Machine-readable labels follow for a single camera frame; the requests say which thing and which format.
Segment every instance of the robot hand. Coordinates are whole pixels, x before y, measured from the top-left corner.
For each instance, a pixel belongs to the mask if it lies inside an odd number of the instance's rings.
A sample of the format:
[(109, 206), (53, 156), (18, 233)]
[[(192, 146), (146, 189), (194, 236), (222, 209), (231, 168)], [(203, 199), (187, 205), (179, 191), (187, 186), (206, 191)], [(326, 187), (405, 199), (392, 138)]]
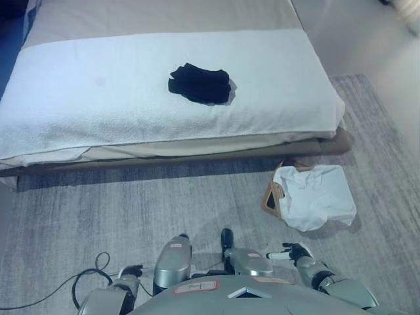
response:
[(282, 243), (285, 248), (280, 253), (267, 253), (267, 259), (290, 259), (293, 261), (293, 264), (296, 266), (296, 263), (301, 257), (312, 257), (309, 250), (301, 243)]

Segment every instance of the floor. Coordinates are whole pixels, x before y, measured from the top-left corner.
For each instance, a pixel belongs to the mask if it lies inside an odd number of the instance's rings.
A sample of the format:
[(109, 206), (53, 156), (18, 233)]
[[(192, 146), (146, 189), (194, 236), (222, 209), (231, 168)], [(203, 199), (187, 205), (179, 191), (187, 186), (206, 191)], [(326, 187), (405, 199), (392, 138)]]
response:
[[(420, 158), (420, 40), (377, 0), (293, 0), (328, 74), (365, 73)], [(14, 58), (19, 31), (0, 43), (0, 60)], [(0, 79), (11, 69), (2, 68)], [(11, 193), (0, 184), (0, 257)]]

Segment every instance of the gray rug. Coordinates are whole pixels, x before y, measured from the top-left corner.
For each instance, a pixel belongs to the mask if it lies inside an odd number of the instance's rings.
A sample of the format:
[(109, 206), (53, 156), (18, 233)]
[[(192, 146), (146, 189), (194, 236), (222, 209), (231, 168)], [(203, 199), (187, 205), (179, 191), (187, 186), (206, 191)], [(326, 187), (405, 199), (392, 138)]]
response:
[[(358, 208), (351, 227), (328, 223), (302, 233), (260, 208), (278, 160), (260, 159), (22, 177), (1, 266), (2, 306), (45, 296), (64, 279), (92, 267), (108, 251), (106, 271), (144, 263), (153, 267), (171, 237), (186, 232), (194, 246), (193, 270), (220, 268), (219, 237), (233, 229), (237, 246), (261, 253), (282, 242), (305, 242), (315, 256), (362, 280), (380, 303), (420, 309), (420, 178), (406, 144), (363, 75), (334, 77), (347, 103), (353, 150), (342, 156), (304, 158), (339, 164)], [(289, 261), (275, 273), (298, 284)], [(144, 285), (151, 290), (152, 270)], [(82, 300), (104, 280), (86, 276)], [(140, 290), (138, 304), (147, 296)], [(70, 284), (33, 308), (11, 314), (74, 314)]]

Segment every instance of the beige bed base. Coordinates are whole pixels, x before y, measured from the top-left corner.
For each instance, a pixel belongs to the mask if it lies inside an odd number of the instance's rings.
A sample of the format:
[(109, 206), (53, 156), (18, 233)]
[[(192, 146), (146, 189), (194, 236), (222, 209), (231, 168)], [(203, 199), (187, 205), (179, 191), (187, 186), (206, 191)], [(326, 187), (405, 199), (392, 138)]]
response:
[(36, 175), (45, 173), (57, 173), (65, 171), (82, 171), (98, 168), (120, 168), (120, 167), (141, 167), (168, 165), (184, 163), (187, 161), (216, 161), (223, 159), (241, 159), (241, 158), (285, 158), (299, 156), (318, 156), (343, 154), (352, 147), (352, 138), (350, 134), (339, 127), (337, 134), (332, 139), (308, 139), (297, 142), (269, 146), (266, 148), (257, 148), (250, 150), (241, 150), (234, 152), (204, 154), (200, 156), (178, 156), (178, 157), (147, 157), (133, 159), (113, 159), (103, 161), (75, 162), (75, 163), (51, 163), (35, 164), (28, 167), (15, 167), (0, 171), (0, 177), (11, 177), (20, 175)]

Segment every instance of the black cable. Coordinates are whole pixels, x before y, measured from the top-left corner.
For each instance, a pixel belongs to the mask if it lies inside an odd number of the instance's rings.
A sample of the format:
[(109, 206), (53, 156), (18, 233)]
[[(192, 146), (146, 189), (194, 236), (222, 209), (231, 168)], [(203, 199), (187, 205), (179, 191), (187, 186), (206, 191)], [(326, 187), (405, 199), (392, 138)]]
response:
[(144, 292), (146, 292), (146, 294), (149, 296), (149, 297), (153, 297), (153, 295), (152, 294), (150, 294), (149, 293), (149, 291), (147, 291), (146, 290), (146, 288), (143, 286), (143, 284), (140, 282), (140, 286), (142, 287), (142, 289), (144, 290)]
[(105, 272), (103, 272), (101, 269), (96, 269), (96, 268), (90, 268), (90, 269), (86, 269), (84, 271), (82, 271), (81, 273), (79, 273), (76, 277), (76, 279), (74, 280), (74, 283), (72, 285), (72, 300), (73, 300), (73, 304), (74, 306), (76, 306), (76, 309), (80, 308), (79, 302), (77, 301), (76, 298), (76, 285), (80, 279), (80, 277), (82, 277), (82, 275), (84, 274), (90, 274), (90, 273), (97, 273), (100, 274), (101, 276), (105, 277), (108, 281), (108, 285), (112, 285), (112, 279), (111, 277), (109, 277), (109, 275), (107, 275)]
[(63, 282), (62, 284), (60, 284), (59, 287), (57, 287), (52, 293), (48, 294), (46, 297), (44, 297), (41, 300), (38, 300), (36, 302), (33, 302), (31, 304), (26, 304), (26, 305), (22, 305), (22, 306), (13, 306), (13, 307), (0, 307), (0, 310), (18, 310), (20, 308), (26, 308), (29, 306), (33, 306), (36, 305), (38, 303), (41, 303), (43, 301), (45, 301), (46, 299), (48, 299), (51, 295), (53, 295), (54, 293), (56, 293), (59, 289), (61, 289), (67, 282), (69, 282), (71, 279), (77, 277), (77, 274), (75, 274), (74, 276), (71, 276), (70, 278), (68, 278), (65, 282)]
[[(105, 263), (105, 265), (102, 267), (102, 268), (99, 268), (99, 257), (100, 256), (102, 256), (102, 255), (106, 255), (107, 256), (107, 261), (106, 261), (106, 263)], [(96, 259), (94, 260), (94, 265), (95, 265), (95, 269), (98, 269), (98, 270), (100, 270), (100, 271), (103, 271), (107, 266), (108, 266), (108, 264), (110, 263), (110, 254), (108, 253), (108, 252), (106, 252), (106, 251), (103, 251), (103, 252), (101, 252), (101, 253), (99, 253), (97, 256), (96, 256)], [(43, 301), (45, 301), (46, 299), (48, 299), (49, 297), (51, 297), (53, 294), (55, 294), (59, 289), (61, 289), (66, 283), (68, 283), (71, 279), (73, 279), (73, 278), (76, 278), (77, 276), (79, 276), (81, 273), (78, 273), (78, 274), (75, 274), (75, 275), (73, 275), (73, 276), (71, 276), (70, 278), (68, 278), (66, 281), (64, 281), (62, 284), (60, 284), (53, 292), (51, 292), (50, 294), (48, 294), (46, 297), (44, 297), (44, 298), (42, 298), (42, 299), (40, 299), (40, 300), (38, 300), (38, 301), (36, 301), (36, 302), (33, 302), (33, 303), (30, 303), (30, 304), (25, 304), (25, 305), (21, 305), (21, 306), (11, 306), (11, 307), (0, 307), (0, 310), (18, 310), (18, 309), (21, 309), (21, 308), (26, 308), (26, 307), (30, 307), (30, 306), (33, 306), (33, 305), (36, 305), (36, 304), (39, 304), (39, 303), (41, 303), (41, 302), (43, 302)], [(113, 274), (110, 274), (109, 276), (116, 276), (116, 275), (118, 275), (118, 273), (116, 272), (116, 273), (113, 273)]]

